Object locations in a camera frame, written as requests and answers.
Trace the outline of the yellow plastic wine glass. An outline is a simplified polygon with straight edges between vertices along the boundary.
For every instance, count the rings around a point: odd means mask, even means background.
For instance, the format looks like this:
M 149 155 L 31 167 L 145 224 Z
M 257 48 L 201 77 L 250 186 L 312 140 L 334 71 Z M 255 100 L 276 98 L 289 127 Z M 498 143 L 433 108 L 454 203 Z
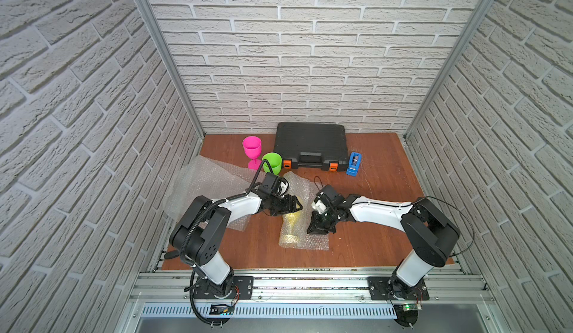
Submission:
M 310 215 L 306 211 L 284 215 L 280 245 L 284 247 L 302 246 L 306 241 L 309 221 Z

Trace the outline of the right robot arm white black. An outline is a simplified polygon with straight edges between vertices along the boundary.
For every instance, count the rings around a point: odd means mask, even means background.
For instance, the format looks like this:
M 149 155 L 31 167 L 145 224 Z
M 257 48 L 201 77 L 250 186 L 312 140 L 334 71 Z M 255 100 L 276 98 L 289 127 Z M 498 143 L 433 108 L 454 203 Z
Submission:
M 444 267 L 460 238 L 459 228 L 427 197 L 413 202 L 343 197 L 327 185 L 318 192 L 311 207 L 307 234 L 335 233 L 339 222 L 370 222 L 407 235 L 412 250 L 389 281 L 395 293 L 406 294 L 434 267 Z

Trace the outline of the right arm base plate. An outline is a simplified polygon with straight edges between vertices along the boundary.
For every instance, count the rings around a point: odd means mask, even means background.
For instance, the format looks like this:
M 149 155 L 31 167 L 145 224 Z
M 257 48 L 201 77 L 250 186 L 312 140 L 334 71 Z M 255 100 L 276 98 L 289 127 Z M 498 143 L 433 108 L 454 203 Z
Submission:
M 394 276 L 370 276 L 367 284 L 371 300 L 409 300 L 427 301 L 430 299 L 425 280 L 421 279 L 417 285 L 410 287 Z

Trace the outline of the bubble wrap sheet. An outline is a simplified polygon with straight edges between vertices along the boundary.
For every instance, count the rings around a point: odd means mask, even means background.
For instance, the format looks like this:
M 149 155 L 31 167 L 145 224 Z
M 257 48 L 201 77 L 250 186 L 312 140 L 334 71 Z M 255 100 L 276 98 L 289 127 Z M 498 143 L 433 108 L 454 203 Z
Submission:
M 287 172 L 284 178 L 289 182 L 287 193 L 296 197 L 302 209 L 295 213 L 283 215 L 283 224 L 279 237 L 279 246 L 285 249 L 329 250 L 327 235 L 307 234 L 311 223 L 311 203 L 316 195 L 316 188 L 305 178 L 293 172 Z

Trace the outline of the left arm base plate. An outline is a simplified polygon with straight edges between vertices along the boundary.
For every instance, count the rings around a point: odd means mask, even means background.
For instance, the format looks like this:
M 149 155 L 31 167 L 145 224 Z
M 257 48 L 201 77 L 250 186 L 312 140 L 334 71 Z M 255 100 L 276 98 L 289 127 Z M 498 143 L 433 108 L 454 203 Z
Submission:
M 196 300 L 250 300 L 254 286 L 253 276 L 229 276 L 221 284 L 209 279 L 197 279 L 192 285 L 192 297 Z

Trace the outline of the bubble wrap stack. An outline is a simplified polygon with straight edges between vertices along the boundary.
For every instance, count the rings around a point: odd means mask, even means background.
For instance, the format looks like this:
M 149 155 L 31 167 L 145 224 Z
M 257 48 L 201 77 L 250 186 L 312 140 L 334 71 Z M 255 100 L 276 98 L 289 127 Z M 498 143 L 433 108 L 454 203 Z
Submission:
M 218 200 L 241 194 L 249 187 L 254 175 L 255 171 L 248 168 L 196 156 L 175 173 L 161 209 L 178 222 L 197 196 Z

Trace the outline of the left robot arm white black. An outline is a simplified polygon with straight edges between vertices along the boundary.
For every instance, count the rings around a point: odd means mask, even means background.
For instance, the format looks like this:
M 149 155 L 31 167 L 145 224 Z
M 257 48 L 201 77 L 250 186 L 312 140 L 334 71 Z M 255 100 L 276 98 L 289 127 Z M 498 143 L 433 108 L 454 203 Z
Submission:
M 267 173 L 262 182 L 252 181 L 242 194 L 219 200 L 196 197 L 170 235 L 172 250 L 165 259 L 177 258 L 218 288 L 227 286 L 234 271 L 219 248 L 228 224 L 264 211 L 272 217 L 301 211 L 303 205 L 288 189 L 288 180 Z

